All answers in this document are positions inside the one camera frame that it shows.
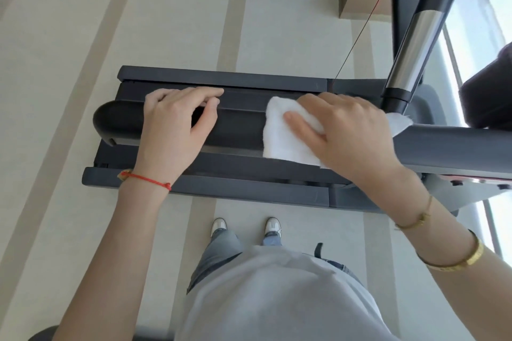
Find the gray t-shirt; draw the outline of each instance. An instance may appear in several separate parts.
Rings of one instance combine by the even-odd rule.
[[[324,260],[255,246],[188,294],[176,341],[396,341],[361,284]]]

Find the red cord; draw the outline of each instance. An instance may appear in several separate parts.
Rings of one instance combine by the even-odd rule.
[[[338,76],[339,76],[339,74],[341,73],[341,71],[342,71],[342,69],[343,69],[343,66],[345,66],[345,63],[347,62],[347,60],[348,60],[348,59],[349,59],[349,57],[350,57],[350,53],[352,52],[352,50],[354,50],[355,44],[356,44],[356,43],[357,43],[357,41],[359,40],[359,37],[361,36],[361,34],[362,34],[362,32],[364,31],[364,29],[365,29],[366,25],[368,24],[368,22],[370,21],[370,18],[372,17],[373,13],[375,12],[375,8],[377,8],[377,5],[379,4],[379,2],[380,2],[380,1],[381,1],[381,0],[377,0],[377,3],[375,3],[375,6],[374,6],[374,8],[372,9],[372,12],[370,13],[370,16],[369,16],[369,17],[368,17],[368,19],[366,20],[365,25],[362,27],[361,32],[360,32],[360,33],[359,33],[359,35],[357,36],[357,38],[356,38],[356,40],[355,40],[354,44],[352,45],[352,48],[350,49],[349,53],[347,54],[347,58],[345,58],[345,61],[343,61],[343,65],[342,65],[342,67],[340,67],[339,72],[338,72],[338,74],[336,74],[336,77],[335,77],[334,79],[337,79],[337,78],[338,78]]]
[[[143,177],[142,175],[133,174],[131,172],[131,169],[127,169],[127,170],[121,171],[117,177],[121,181],[124,181],[128,177],[134,177],[134,178],[142,179],[144,181],[154,183],[155,185],[162,186],[163,188],[166,188],[167,190],[170,191],[170,183],[169,182],[168,183],[161,183],[161,182],[155,181],[154,179]]]

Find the sneaker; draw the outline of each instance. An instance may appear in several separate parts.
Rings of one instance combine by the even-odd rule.
[[[265,224],[265,236],[271,232],[277,232],[279,237],[281,237],[281,224],[275,217],[270,217]]]
[[[226,220],[223,218],[216,218],[211,225],[210,237],[212,237],[217,229],[227,229]]]

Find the hand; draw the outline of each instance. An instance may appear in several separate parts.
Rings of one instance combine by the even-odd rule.
[[[386,115],[370,102],[327,92],[306,94],[297,101],[323,125],[325,135],[314,131],[297,112],[286,112],[291,130],[323,164],[361,189],[404,169]]]
[[[146,96],[144,126],[133,172],[173,184],[199,154],[217,121],[222,88],[158,89]],[[194,127],[192,113],[206,103]]]

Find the gold bracelet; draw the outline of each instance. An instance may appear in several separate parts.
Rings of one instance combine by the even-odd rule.
[[[430,217],[430,213],[429,213],[430,205],[432,205],[432,195],[430,195],[430,197],[429,197],[429,203],[426,206],[425,212],[423,212],[422,214],[419,215],[418,221],[416,221],[414,224],[408,225],[408,226],[401,226],[401,225],[395,224],[395,229],[396,230],[406,230],[406,229],[412,229],[412,228],[416,228],[417,226],[424,225],[425,222]]]
[[[429,262],[426,262],[424,259],[421,258],[421,256],[418,255],[420,260],[426,264],[427,267],[430,269],[436,270],[436,271],[444,271],[444,272],[452,272],[452,271],[460,271],[466,267],[469,267],[477,262],[485,250],[485,246],[483,245],[483,242],[477,237],[477,235],[470,229],[468,229],[471,234],[475,237],[475,248],[471,252],[471,255],[469,255],[466,259],[462,260],[461,262],[458,262],[457,264],[453,264],[451,266],[436,266],[435,264],[431,264]]]

